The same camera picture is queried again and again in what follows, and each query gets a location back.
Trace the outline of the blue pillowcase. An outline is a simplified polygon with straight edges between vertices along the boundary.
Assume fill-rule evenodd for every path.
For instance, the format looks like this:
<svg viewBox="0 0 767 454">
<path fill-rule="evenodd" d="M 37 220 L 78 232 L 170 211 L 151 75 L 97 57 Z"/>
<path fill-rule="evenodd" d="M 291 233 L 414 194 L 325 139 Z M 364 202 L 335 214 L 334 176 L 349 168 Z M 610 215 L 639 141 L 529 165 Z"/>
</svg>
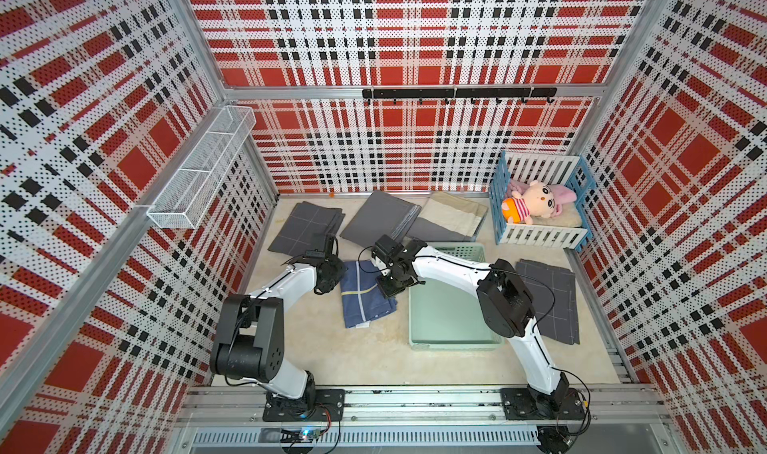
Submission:
<svg viewBox="0 0 767 454">
<path fill-rule="evenodd" d="M 368 327 L 372 321 L 397 312 L 397 300 L 385 297 L 378 284 L 381 275 L 371 261 L 347 261 L 340 290 L 347 329 Z"/>
</svg>

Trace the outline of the plain grey pillowcase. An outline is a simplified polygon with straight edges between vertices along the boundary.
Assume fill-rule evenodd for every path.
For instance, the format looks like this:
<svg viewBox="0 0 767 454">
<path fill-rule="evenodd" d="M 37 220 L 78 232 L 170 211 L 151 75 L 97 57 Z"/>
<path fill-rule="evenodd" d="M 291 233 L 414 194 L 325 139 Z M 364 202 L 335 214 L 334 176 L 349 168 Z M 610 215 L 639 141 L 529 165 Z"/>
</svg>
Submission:
<svg viewBox="0 0 767 454">
<path fill-rule="evenodd" d="M 341 238 L 361 247 L 373 246 L 385 235 L 402 242 L 420 211 L 420 205 L 375 191 L 342 231 Z"/>
</svg>

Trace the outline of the beige and grey pillowcase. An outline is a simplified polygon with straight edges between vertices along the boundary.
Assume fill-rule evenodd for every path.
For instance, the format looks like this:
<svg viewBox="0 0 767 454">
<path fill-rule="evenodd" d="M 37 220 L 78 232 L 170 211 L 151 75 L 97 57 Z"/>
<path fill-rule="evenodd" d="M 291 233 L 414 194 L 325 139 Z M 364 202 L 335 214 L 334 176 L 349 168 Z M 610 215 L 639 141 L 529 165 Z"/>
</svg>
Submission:
<svg viewBox="0 0 767 454">
<path fill-rule="evenodd" d="M 474 242 L 489 208 L 468 198 L 434 193 L 421 208 L 407 237 L 432 242 Z"/>
</svg>

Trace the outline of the green perforated plastic basket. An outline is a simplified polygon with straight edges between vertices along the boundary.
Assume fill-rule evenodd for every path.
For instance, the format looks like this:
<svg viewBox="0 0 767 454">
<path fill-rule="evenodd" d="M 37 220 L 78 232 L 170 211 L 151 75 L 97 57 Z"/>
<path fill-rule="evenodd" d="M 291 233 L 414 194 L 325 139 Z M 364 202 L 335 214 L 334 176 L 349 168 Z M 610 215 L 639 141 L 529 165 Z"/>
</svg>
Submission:
<svg viewBox="0 0 767 454">
<path fill-rule="evenodd" d="M 491 331 L 475 296 L 436 279 L 409 289 L 409 345 L 417 351 L 495 350 L 503 339 Z"/>
</svg>

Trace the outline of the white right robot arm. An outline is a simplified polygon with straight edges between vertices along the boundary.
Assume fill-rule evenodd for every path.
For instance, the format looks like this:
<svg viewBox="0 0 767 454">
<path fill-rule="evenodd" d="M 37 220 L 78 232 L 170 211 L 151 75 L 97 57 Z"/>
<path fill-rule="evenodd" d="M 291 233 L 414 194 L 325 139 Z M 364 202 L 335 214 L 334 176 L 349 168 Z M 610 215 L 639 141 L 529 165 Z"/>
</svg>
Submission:
<svg viewBox="0 0 767 454">
<path fill-rule="evenodd" d="M 437 280 L 475 296 L 485 325 L 507 339 L 527 377 L 535 401 L 561 406 L 569 390 L 566 374 L 555 366 L 537 327 L 533 294 L 506 260 L 473 262 L 441 252 L 421 240 L 403 245 L 383 236 L 371 248 L 381 270 L 377 283 L 387 297 Z"/>
</svg>

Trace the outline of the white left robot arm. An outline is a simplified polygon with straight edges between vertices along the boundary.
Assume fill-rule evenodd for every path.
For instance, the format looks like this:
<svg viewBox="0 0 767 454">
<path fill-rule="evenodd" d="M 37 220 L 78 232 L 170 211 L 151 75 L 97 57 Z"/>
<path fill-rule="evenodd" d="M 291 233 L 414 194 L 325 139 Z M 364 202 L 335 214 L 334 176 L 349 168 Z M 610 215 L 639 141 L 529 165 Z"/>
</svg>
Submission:
<svg viewBox="0 0 767 454">
<path fill-rule="evenodd" d="M 298 256 L 261 289 L 229 296 L 214 336 L 212 372 L 240 385 L 260 386 L 274 399 L 313 409 L 313 374 L 287 360 L 286 312 L 309 292 L 324 295 L 333 291 L 346 272 L 347 266 L 333 254 Z"/>
</svg>

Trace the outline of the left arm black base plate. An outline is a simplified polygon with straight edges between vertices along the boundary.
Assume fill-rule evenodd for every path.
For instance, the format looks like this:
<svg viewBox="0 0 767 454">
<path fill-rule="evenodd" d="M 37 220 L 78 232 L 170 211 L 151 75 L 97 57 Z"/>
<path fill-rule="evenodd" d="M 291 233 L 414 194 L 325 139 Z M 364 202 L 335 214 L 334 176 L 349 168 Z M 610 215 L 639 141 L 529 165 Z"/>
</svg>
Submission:
<svg viewBox="0 0 767 454">
<path fill-rule="evenodd" d="M 267 393 L 262 419 L 265 422 L 337 422 L 343 419 L 346 392 L 343 389 L 310 390 L 299 399 Z"/>
</svg>

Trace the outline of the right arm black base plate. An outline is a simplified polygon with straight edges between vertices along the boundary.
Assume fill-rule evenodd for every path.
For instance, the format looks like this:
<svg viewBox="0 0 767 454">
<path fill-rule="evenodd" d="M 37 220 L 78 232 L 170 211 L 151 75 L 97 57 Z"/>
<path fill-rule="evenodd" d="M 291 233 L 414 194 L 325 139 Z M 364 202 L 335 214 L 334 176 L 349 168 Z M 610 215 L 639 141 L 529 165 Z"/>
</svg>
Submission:
<svg viewBox="0 0 767 454">
<path fill-rule="evenodd" d="M 501 407 L 506 420 L 575 421 L 586 416 L 580 393 L 569 388 L 561 396 L 534 393 L 528 388 L 503 388 Z"/>
</svg>

